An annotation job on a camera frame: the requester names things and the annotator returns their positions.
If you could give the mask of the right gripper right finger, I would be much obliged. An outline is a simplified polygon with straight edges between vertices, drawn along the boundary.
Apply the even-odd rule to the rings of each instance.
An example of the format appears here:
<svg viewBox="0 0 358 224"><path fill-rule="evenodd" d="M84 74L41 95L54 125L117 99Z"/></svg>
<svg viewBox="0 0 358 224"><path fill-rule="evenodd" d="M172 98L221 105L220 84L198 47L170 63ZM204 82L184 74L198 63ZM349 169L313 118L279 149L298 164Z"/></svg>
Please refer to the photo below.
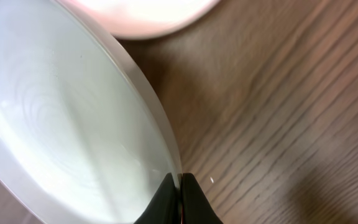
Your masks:
<svg viewBox="0 0 358 224"><path fill-rule="evenodd" d="M195 176L184 173L181 182L184 224L223 224L198 184Z"/></svg>

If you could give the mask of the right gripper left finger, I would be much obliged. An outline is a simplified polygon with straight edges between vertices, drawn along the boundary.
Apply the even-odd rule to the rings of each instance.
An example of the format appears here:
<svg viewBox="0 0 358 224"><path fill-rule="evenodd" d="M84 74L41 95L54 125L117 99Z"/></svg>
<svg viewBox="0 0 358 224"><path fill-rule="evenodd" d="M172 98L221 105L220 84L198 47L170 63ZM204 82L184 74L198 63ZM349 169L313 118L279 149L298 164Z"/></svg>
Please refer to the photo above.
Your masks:
<svg viewBox="0 0 358 224"><path fill-rule="evenodd" d="M168 173L134 224L179 224L178 206L177 188L171 173Z"/></svg>

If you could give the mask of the grey plate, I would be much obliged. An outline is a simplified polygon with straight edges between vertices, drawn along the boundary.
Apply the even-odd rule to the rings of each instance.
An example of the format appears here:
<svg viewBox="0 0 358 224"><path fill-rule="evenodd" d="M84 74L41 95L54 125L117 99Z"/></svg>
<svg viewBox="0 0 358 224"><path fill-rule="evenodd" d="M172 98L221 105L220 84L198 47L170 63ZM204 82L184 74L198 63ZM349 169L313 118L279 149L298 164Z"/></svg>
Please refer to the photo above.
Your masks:
<svg viewBox="0 0 358 224"><path fill-rule="evenodd" d="M44 223L134 223L181 162L120 43L63 1L0 1L0 180Z"/></svg>

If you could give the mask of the pink plate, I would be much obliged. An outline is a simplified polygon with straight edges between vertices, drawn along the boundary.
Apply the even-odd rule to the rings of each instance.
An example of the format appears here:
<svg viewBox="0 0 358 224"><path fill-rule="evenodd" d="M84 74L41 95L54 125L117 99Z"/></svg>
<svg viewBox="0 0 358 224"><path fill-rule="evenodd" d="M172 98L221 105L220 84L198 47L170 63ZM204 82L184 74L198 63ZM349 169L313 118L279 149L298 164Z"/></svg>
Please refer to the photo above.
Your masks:
<svg viewBox="0 0 358 224"><path fill-rule="evenodd" d="M200 19L219 0L64 0L119 39L144 40L174 33Z"/></svg>

